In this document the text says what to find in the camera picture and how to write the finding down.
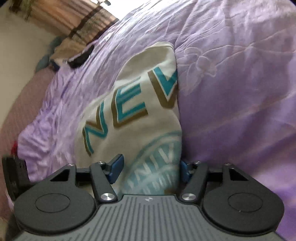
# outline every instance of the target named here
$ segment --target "curtain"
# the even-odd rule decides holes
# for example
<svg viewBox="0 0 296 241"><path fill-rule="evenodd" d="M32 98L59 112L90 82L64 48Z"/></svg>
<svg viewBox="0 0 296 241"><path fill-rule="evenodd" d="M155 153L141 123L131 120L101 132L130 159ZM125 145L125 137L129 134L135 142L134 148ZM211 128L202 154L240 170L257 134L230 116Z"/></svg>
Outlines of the curtain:
<svg viewBox="0 0 296 241"><path fill-rule="evenodd" d="M90 0L13 0L10 10L25 20L35 19L65 36L88 44L118 19Z"/></svg>

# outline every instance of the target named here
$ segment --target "round black cover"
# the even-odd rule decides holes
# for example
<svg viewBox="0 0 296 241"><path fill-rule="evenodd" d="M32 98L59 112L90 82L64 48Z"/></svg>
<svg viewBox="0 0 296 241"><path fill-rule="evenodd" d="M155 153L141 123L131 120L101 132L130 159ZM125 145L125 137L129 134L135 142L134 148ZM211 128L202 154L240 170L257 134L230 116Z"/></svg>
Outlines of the round black cover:
<svg viewBox="0 0 296 241"><path fill-rule="evenodd" d="M217 226L236 234L274 230L284 213L281 199L260 183L231 182L209 193L203 211Z"/></svg>
<svg viewBox="0 0 296 241"><path fill-rule="evenodd" d="M37 184L15 202L15 217L26 231L57 234L85 223L95 210L93 197L67 182Z"/></svg>

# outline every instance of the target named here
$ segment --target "black device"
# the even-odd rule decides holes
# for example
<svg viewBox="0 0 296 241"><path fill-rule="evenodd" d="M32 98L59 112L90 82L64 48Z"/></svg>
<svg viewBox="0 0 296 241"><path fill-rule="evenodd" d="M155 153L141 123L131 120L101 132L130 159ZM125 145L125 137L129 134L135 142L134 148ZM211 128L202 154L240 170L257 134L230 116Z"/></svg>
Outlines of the black device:
<svg viewBox="0 0 296 241"><path fill-rule="evenodd" d="M68 164L36 184L29 182L24 161L2 163L24 230L17 241L283 240L275 233L284 213L281 199L232 164L212 169L181 161L186 187L179 195L126 194L118 200L110 184L123 169L120 154L89 168ZM94 198L77 187L81 183L92 184Z"/></svg>

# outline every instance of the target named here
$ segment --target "beige wall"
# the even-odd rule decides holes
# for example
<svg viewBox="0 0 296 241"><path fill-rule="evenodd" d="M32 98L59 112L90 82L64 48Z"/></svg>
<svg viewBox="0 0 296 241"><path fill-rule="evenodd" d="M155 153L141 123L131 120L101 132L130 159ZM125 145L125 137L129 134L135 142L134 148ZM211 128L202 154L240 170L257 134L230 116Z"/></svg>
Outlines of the beige wall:
<svg viewBox="0 0 296 241"><path fill-rule="evenodd" d="M54 35L0 8L0 126Z"/></svg>

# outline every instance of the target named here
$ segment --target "bed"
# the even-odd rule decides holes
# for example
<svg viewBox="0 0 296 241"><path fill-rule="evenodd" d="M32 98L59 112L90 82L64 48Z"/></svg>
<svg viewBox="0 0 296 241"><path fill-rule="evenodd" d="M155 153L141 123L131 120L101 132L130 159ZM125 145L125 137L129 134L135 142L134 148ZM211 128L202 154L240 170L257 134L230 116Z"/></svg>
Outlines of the bed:
<svg viewBox="0 0 296 241"><path fill-rule="evenodd" d="M123 64L159 42L174 45L182 158L232 162L277 193L277 232L296 231L296 8L289 0L158 0L93 42L78 69L64 64L36 119L18 137L31 181L75 163L80 116L110 90Z"/></svg>

